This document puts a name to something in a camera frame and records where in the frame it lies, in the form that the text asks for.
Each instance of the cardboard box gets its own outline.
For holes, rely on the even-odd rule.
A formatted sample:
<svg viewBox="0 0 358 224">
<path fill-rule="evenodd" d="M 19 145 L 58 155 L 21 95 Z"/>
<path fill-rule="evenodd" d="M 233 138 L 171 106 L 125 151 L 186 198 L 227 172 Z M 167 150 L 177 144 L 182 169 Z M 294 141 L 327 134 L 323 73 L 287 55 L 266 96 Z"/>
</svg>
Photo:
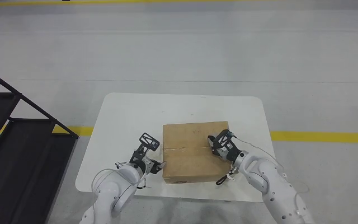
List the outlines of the cardboard box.
<svg viewBox="0 0 358 224">
<path fill-rule="evenodd" d="M 230 162 L 213 155 L 208 135 L 228 129 L 228 122 L 163 125 L 163 178 L 167 184 L 218 181 Z"/>
</svg>

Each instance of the black metal stairs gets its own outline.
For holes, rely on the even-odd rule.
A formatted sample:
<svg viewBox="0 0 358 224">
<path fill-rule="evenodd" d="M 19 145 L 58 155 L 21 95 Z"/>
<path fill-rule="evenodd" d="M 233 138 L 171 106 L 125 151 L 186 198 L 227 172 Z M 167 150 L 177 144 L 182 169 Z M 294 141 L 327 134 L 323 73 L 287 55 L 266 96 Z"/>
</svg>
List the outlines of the black metal stairs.
<svg viewBox="0 0 358 224">
<path fill-rule="evenodd" d="M 0 223 L 47 221 L 75 143 L 74 132 L 0 79 Z M 20 100 L 47 119 L 12 118 Z M 52 134 L 58 125 L 68 134 Z"/>
</svg>

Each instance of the black metal frame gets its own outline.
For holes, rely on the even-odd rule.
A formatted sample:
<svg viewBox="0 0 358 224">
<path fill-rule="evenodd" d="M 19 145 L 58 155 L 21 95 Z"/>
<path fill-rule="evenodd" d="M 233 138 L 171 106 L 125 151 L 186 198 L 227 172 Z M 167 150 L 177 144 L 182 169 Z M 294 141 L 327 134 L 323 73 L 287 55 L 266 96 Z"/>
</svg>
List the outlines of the black metal frame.
<svg viewBox="0 0 358 224">
<path fill-rule="evenodd" d="M 45 115 L 48 119 L 54 121 L 58 126 L 60 126 L 61 128 L 63 128 L 64 130 L 66 130 L 69 134 L 71 134 L 73 137 L 75 137 L 76 139 L 79 139 L 79 136 L 74 133 L 73 131 L 71 131 L 69 128 L 67 128 L 64 124 L 62 124 L 61 122 L 59 122 L 57 119 L 55 119 L 53 116 L 51 116 L 49 113 L 47 113 L 45 110 L 43 110 L 41 107 L 37 106 L 34 102 L 32 102 L 29 98 L 27 98 L 26 96 L 24 96 L 22 93 L 20 93 L 19 91 L 17 91 L 14 87 L 10 86 L 7 82 L 5 82 L 3 79 L 0 78 L 0 85 L 2 85 L 3 87 L 5 87 L 7 90 L 9 90 L 10 92 L 12 92 L 13 94 L 15 94 L 17 97 L 20 98 L 20 100 L 25 101 L 27 104 L 29 104 L 30 106 L 32 106 L 34 109 L 36 109 L 38 112 L 42 113 L 43 115 Z"/>
</svg>

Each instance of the stair step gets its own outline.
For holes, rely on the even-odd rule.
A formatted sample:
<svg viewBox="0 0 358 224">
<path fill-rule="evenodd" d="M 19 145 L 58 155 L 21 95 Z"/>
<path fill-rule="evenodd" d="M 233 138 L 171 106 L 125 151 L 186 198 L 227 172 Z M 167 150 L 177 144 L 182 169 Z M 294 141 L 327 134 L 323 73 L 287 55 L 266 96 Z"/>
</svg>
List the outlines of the stair step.
<svg viewBox="0 0 358 224">
<path fill-rule="evenodd" d="M 32 178 L 32 190 L 23 195 L 23 203 L 13 224 L 45 223 L 56 197 L 76 139 L 70 134 L 52 134 L 49 152 L 38 176 Z"/>
<path fill-rule="evenodd" d="M 11 92 L 0 92 L 0 129 L 6 123 L 20 97 Z"/>
<path fill-rule="evenodd" d="M 0 223 L 10 223 L 55 126 L 48 119 L 9 121 L 0 136 Z"/>
</svg>

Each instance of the yellow stripe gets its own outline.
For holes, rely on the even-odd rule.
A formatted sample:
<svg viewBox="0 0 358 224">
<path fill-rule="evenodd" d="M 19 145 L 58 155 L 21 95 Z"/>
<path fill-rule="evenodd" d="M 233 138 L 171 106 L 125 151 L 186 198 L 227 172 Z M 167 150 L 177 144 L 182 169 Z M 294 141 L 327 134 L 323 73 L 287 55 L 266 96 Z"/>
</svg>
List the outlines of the yellow stripe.
<svg viewBox="0 0 358 224">
<path fill-rule="evenodd" d="M 91 136 L 93 127 L 69 126 L 79 136 Z M 56 126 L 53 133 L 66 133 L 64 129 Z M 331 143 L 358 143 L 358 133 L 336 132 L 287 132 L 270 131 L 271 139 L 275 142 L 331 142 Z"/>
<path fill-rule="evenodd" d="M 358 133 L 272 131 L 270 134 L 271 139 L 277 142 L 358 143 Z"/>
<path fill-rule="evenodd" d="M 91 136 L 93 132 L 93 127 L 85 127 L 85 126 L 68 126 L 74 133 L 78 134 L 79 136 Z M 63 128 L 60 126 L 56 126 L 52 133 L 62 134 L 67 133 Z"/>
<path fill-rule="evenodd" d="M 54 4 L 124 4 L 124 3 L 179 3 L 179 2 L 273 2 L 282 0 L 113 0 L 113 1 L 51 1 L 51 2 L 1 2 L 0 6 L 30 6 Z"/>
</svg>

